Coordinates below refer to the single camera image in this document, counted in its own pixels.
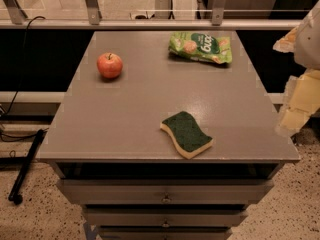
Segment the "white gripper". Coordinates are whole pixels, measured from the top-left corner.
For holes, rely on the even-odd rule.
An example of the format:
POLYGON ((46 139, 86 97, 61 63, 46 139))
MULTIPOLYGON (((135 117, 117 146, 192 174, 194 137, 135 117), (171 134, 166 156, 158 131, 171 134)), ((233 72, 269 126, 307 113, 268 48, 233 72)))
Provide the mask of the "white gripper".
POLYGON ((320 70, 307 69, 300 77, 290 76, 285 86, 276 132, 285 137, 298 133, 320 109, 320 70))

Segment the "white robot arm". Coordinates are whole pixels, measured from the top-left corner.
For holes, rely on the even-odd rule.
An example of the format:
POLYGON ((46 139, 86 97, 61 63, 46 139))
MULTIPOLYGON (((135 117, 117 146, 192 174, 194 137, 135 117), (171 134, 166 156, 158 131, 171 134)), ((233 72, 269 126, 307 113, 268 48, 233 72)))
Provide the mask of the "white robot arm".
POLYGON ((276 131, 291 137, 320 109, 320 1, 273 49, 292 53, 294 61, 306 68, 301 76, 287 81, 279 111, 276 131))

